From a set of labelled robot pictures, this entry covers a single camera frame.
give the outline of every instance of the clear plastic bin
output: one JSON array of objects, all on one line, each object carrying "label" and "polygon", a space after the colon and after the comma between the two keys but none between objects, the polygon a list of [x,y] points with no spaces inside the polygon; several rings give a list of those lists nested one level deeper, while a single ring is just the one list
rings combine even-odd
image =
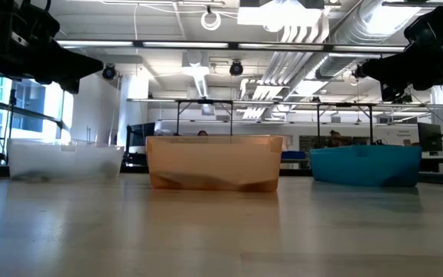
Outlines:
[{"label": "clear plastic bin", "polygon": [[278,136],[148,137],[148,167],[157,189],[272,192],[278,187]]},{"label": "clear plastic bin", "polygon": [[96,179],[121,171],[124,148],[83,141],[8,140],[12,178]]},{"label": "clear plastic bin", "polygon": [[344,185],[412,187],[418,181],[421,148],[357,145],[311,150],[316,181]]}]

